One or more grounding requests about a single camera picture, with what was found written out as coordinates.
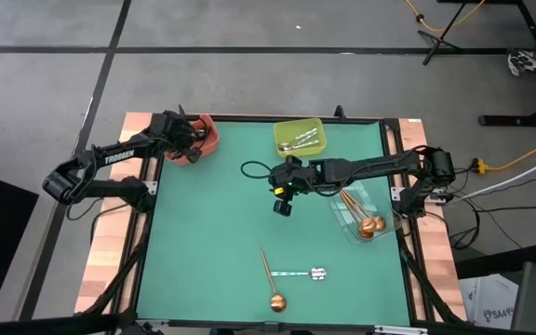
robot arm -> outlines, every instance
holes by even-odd
[[[456,176],[449,153],[432,147],[416,147],[400,154],[359,161],[318,159],[303,167],[302,161],[288,156],[285,163],[273,167],[268,178],[276,197],[274,211],[289,216],[293,195],[311,192],[333,196],[354,181],[408,173],[417,181],[400,193],[393,203],[400,214],[424,215],[424,200],[437,187],[451,184]]]
[[[185,155],[195,163],[202,152],[193,144],[205,136],[207,131],[195,130],[183,112],[154,114],[150,126],[128,141],[106,147],[93,145],[91,150],[61,163],[45,178],[43,189],[64,205],[78,203],[85,197],[119,196],[137,211],[145,212],[152,208],[153,198],[142,181],[135,177],[121,181],[94,181],[99,168],[132,157],[148,158],[163,152],[169,152],[175,158]],[[84,170],[82,178],[76,177],[78,170]]]

shoe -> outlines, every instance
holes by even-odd
[[[514,50],[508,54],[508,68],[513,76],[523,73],[536,74],[535,52]]]

gray floor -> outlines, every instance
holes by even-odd
[[[434,0],[414,4],[437,27],[457,8]],[[536,20],[536,0],[527,5]],[[120,7],[119,0],[0,0],[0,45],[107,46]],[[131,6],[120,46],[424,47],[419,28],[402,0],[141,0]],[[464,47],[533,45],[518,10],[504,6],[482,7],[448,40]],[[102,59],[0,55],[0,179],[42,195],[0,294],[0,320],[17,316],[53,206],[40,184],[71,154]],[[421,61],[386,55],[117,55],[90,141],[115,141],[125,112],[158,112],[178,103],[192,113],[306,115],[331,115],[341,104],[353,116],[421,118],[429,144],[452,152],[457,167],[466,167],[473,156],[500,165],[536,147],[536,128],[476,122],[480,114],[534,111],[536,76],[512,77],[502,56],[436,57],[427,67]],[[508,171],[471,176],[465,190],[535,163],[536,155]],[[106,174],[101,171],[99,178]],[[536,205],[536,183],[478,203]],[[452,232],[474,224],[464,205],[444,212]],[[536,210],[494,216],[519,245],[536,244]],[[489,217],[482,220],[475,251],[516,248]],[[89,218],[64,223],[36,317],[73,312],[88,234]],[[455,258],[471,255],[456,252]]]

white cable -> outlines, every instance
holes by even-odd
[[[511,182],[513,182],[513,181],[517,181],[517,180],[521,179],[522,177],[524,177],[524,176],[530,174],[531,172],[534,172],[535,170],[536,170],[536,167],[533,167],[533,168],[531,168],[531,169],[529,169],[529,170],[527,170],[527,171],[525,171],[525,172],[523,172],[523,173],[517,175],[516,177],[513,177],[513,178],[510,179],[510,180],[502,181],[502,182],[500,182],[500,183],[498,183],[498,184],[492,185],[492,186],[490,186],[490,187],[486,187],[486,188],[484,188],[483,190],[479,190],[479,191],[476,191],[476,192],[472,192],[471,194],[467,194],[467,195],[465,195],[465,196],[459,198],[458,200],[452,200],[452,201],[448,202],[448,203],[446,204],[446,206],[447,206],[447,205],[450,205],[450,204],[456,204],[456,203],[461,202],[461,201],[463,201],[463,200],[466,200],[466,199],[468,199],[468,198],[472,198],[473,196],[477,196],[477,195],[479,195],[479,194],[482,194],[482,193],[491,191],[491,190],[493,190],[493,189],[496,189],[496,188],[498,188],[498,187],[504,186],[504,185],[506,185],[506,184],[509,184],[509,183],[511,183]]]

copper ball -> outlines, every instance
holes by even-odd
[[[273,311],[280,313],[287,308],[287,300],[280,294],[275,294],[270,300],[270,308],[272,308]]]
[[[373,218],[376,221],[376,232],[382,232],[386,230],[386,220],[382,217]]]
[[[359,235],[363,238],[373,238],[373,232],[376,230],[376,221],[371,218],[365,218],[359,224]]]

